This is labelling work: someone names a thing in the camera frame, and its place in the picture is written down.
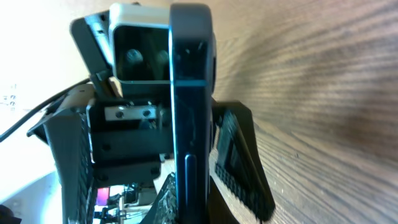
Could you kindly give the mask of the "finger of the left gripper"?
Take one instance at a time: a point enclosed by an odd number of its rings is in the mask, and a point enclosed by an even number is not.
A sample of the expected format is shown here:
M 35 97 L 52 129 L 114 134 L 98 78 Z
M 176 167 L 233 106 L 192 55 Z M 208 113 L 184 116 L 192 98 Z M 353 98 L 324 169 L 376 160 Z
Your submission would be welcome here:
M 269 221 L 275 202 L 259 158 L 251 110 L 239 101 L 212 103 L 218 128 L 215 173 L 260 222 Z

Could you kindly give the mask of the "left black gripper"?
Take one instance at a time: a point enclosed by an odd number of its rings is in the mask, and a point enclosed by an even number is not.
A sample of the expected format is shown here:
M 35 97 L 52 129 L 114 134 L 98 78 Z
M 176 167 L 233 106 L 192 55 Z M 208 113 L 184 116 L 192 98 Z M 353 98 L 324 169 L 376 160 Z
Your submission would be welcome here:
M 50 146 L 62 186 L 62 223 L 93 222 L 95 181 L 100 187 L 152 182 L 161 174 L 160 155 L 174 151 L 170 109 L 149 103 L 92 99 L 86 114 L 43 115 L 28 130 L 32 135 Z

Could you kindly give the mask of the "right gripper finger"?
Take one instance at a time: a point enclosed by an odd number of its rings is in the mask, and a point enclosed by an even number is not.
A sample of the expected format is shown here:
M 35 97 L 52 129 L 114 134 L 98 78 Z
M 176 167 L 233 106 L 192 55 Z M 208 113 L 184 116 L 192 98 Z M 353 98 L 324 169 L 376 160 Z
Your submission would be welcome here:
M 155 202 L 152 204 L 141 224 L 176 224 L 177 223 L 177 194 L 175 173 L 171 172 Z

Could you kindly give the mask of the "Samsung Galaxy smartphone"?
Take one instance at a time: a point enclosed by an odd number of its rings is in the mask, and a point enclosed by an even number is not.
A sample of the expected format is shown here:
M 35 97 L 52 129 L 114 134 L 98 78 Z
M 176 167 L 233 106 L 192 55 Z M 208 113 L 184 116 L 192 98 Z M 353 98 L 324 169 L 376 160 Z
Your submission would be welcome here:
M 169 55 L 179 223 L 207 223 L 215 41 L 210 8 L 170 7 Z

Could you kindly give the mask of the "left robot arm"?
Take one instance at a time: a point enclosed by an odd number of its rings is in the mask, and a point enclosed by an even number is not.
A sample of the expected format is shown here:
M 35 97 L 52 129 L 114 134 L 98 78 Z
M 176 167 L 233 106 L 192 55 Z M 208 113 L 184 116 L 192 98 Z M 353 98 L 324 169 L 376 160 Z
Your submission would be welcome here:
M 97 212 L 99 189 L 152 182 L 160 157 L 175 170 L 144 223 L 235 223 L 215 172 L 260 222 L 275 202 L 264 174 L 251 110 L 213 98 L 216 40 L 210 8 L 114 4 L 76 19 L 71 35 L 89 79 L 52 97 L 28 135 L 50 146 L 62 186 L 62 221 L 121 223 Z

